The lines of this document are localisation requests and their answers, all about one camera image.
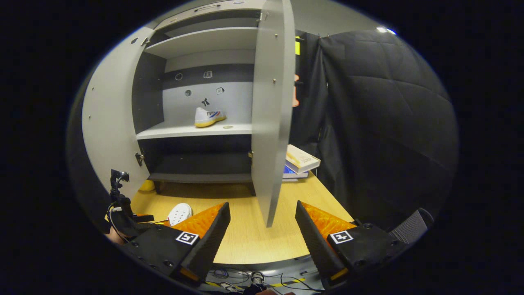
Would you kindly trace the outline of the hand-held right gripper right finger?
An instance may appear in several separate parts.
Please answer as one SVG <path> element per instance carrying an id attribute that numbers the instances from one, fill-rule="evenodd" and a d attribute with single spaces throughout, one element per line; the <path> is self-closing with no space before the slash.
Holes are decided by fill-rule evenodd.
<path id="1" fill-rule="evenodd" d="M 355 225 L 300 200 L 295 219 L 324 287 L 342 287 L 391 263 L 407 244 L 371 223 Z"/>

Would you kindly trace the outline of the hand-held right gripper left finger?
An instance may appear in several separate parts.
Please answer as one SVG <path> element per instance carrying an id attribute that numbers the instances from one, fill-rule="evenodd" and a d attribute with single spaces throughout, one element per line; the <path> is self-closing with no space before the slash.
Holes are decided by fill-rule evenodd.
<path id="1" fill-rule="evenodd" d="M 224 202 L 174 226 L 150 225 L 123 249 L 131 259 L 165 277 L 202 283 L 230 219 L 230 204 Z"/>

